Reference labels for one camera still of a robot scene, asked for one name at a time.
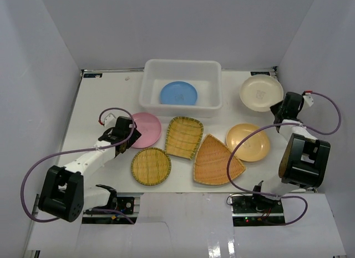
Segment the pink plate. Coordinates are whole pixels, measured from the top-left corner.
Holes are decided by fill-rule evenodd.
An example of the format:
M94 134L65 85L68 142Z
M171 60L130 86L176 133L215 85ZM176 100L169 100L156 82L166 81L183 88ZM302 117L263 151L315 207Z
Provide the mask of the pink plate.
M161 136L161 122L150 113L140 112L133 114L140 138L132 145L135 149L144 149L154 145Z

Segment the yellow orange plate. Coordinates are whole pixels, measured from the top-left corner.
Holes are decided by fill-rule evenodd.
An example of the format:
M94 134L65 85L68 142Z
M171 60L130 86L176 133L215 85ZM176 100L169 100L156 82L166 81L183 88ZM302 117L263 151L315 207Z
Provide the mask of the yellow orange plate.
M233 126L226 134L226 145L233 151L236 146L249 134L259 127L254 124L242 123ZM235 156L246 162L256 162L265 158L271 148L267 134L262 131L246 140L236 151Z

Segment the fan-shaped orange bamboo tray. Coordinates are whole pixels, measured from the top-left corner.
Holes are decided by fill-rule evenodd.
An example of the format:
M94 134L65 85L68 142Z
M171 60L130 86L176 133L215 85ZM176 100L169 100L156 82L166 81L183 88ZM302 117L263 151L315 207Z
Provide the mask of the fan-shaped orange bamboo tray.
M195 155L193 178L196 183L219 186L238 178L246 167L236 157L232 157L230 166L227 162L231 152L216 137L208 134L204 137Z

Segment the cream white plate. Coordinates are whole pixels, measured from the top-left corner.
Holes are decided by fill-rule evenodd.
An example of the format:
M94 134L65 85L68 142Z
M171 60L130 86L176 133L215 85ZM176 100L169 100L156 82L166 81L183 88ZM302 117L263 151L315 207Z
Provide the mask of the cream white plate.
M243 104L256 112L267 112L270 107L283 100L283 87L273 77L258 74L246 79L240 87Z

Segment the trapezoid yellow bamboo tray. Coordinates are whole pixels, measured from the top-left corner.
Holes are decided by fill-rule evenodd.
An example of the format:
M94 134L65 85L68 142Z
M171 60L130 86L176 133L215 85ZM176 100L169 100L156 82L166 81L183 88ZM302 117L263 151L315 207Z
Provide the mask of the trapezoid yellow bamboo tray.
M165 152L168 155L191 160L204 133L202 122L190 117L174 117L167 129Z

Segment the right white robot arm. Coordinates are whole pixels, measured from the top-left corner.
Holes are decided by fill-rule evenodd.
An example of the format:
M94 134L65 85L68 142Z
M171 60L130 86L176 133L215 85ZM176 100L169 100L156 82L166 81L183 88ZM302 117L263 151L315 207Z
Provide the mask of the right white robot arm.
M250 199L251 208L263 213L274 207L280 198L297 189L319 187L324 179L330 143L311 135L297 118L306 104L312 105L310 94L286 93L285 98L270 107L276 131L285 138L287 146L278 173L257 184Z

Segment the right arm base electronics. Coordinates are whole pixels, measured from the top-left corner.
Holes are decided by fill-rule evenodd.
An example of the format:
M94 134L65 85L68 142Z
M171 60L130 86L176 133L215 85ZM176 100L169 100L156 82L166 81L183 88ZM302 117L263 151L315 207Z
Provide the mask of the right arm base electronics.
M231 207L234 227L282 226L285 223L281 202L272 208L257 210L252 195L231 194L226 203Z

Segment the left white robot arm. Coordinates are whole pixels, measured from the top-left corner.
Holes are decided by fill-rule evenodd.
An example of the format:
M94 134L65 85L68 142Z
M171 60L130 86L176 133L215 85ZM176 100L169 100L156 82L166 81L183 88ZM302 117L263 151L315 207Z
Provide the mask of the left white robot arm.
M48 169L39 197L39 210L68 222L73 222L87 210L105 213L116 210L117 192L114 188L103 184L86 188L84 182L129 149L141 133L128 117L109 115L105 121L106 130L93 150L64 166L54 165Z

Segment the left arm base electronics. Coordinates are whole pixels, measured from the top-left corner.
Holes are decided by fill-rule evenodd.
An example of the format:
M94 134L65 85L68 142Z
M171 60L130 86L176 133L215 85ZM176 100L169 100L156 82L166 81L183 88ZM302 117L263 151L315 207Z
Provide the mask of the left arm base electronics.
M138 218L139 205L139 198L132 196L117 197L115 210L125 214L131 221L116 212L87 210L83 214L82 223L97 225L132 225L136 223Z

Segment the blue plate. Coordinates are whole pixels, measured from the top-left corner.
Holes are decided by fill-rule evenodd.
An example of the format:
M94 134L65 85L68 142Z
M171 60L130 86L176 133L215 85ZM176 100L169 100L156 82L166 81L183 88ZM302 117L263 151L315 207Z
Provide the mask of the blue plate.
M195 105L198 99L196 88L183 81L165 85L160 92L160 103L168 105Z

